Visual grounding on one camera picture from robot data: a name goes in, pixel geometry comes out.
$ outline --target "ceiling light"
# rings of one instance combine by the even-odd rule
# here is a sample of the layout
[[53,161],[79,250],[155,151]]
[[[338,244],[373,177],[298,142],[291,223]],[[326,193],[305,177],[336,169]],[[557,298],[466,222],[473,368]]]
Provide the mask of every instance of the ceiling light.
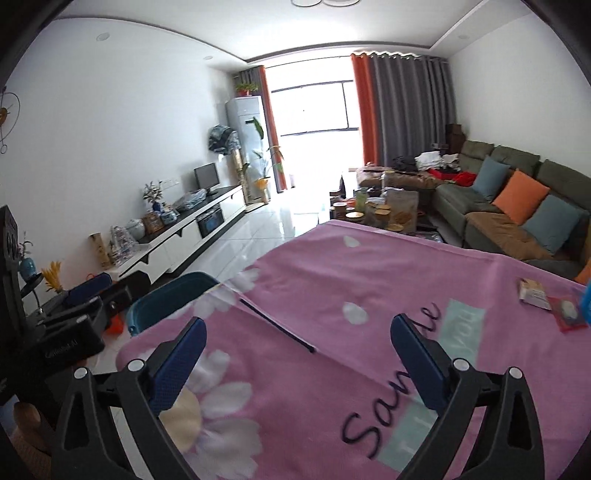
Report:
[[322,3],[328,5],[329,7],[351,7],[352,5],[356,5],[361,0],[322,0]]
[[296,7],[308,8],[316,5],[325,4],[328,7],[351,7],[361,0],[291,0],[292,5]]
[[291,3],[296,7],[308,8],[320,5],[322,0],[291,0]]

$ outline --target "drawer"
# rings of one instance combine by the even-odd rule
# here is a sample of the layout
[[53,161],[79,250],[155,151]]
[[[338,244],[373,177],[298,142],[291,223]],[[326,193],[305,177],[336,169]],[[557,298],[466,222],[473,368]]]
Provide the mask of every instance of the drawer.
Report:
[[234,216],[236,212],[241,210],[244,206],[244,195],[242,194],[242,192],[237,192],[233,194],[231,197],[222,200],[220,207],[222,208],[224,221],[227,222],[231,217]]
[[174,271],[196,250],[196,245],[201,240],[201,234],[196,222],[191,222],[187,226],[175,232],[164,242],[164,248],[170,259],[168,271]]
[[154,283],[160,276],[170,268],[170,258],[163,245],[158,246],[147,253],[143,260],[137,262],[131,267],[123,277],[132,274],[135,271],[142,271],[148,274],[150,282]]

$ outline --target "white cloth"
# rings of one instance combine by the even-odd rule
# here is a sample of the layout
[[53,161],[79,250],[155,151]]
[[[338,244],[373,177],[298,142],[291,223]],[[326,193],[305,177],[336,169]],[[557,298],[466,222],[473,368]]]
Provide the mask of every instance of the white cloth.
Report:
[[419,170],[428,170],[443,165],[443,160],[438,151],[421,153],[415,158],[415,161],[417,162],[417,168]]
[[453,155],[444,155],[441,157],[441,159],[443,160],[443,163],[445,163],[446,165],[451,165],[457,160],[457,157],[458,154],[454,153]]

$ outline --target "decorative vase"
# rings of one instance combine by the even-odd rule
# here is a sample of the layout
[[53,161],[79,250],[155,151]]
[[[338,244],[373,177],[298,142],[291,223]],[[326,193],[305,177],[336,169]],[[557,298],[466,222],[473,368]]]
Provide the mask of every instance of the decorative vase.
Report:
[[125,225],[125,229],[134,237],[136,240],[139,240],[146,234],[146,227],[142,220],[130,220],[127,225]]
[[168,212],[162,212],[160,219],[162,220],[163,224],[170,225],[171,223],[177,221],[177,214],[172,210],[169,210]]
[[256,187],[261,191],[261,200],[262,202],[267,205],[269,203],[269,198],[267,197],[267,185],[269,183],[269,179],[262,178],[255,180]]
[[37,267],[31,257],[25,257],[21,260],[21,264],[18,266],[18,272],[24,281],[31,280],[37,275]]

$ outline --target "orange cushion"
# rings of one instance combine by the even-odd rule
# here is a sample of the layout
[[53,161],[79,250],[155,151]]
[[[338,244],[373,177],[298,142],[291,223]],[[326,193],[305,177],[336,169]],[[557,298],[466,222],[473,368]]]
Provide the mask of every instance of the orange cushion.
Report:
[[549,191],[539,181],[517,170],[492,204],[499,207],[517,225],[523,225]]
[[585,265],[583,271],[574,280],[575,282],[582,283],[583,285],[587,285],[589,283],[589,280],[591,280],[591,258],[587,262],[587,265]]

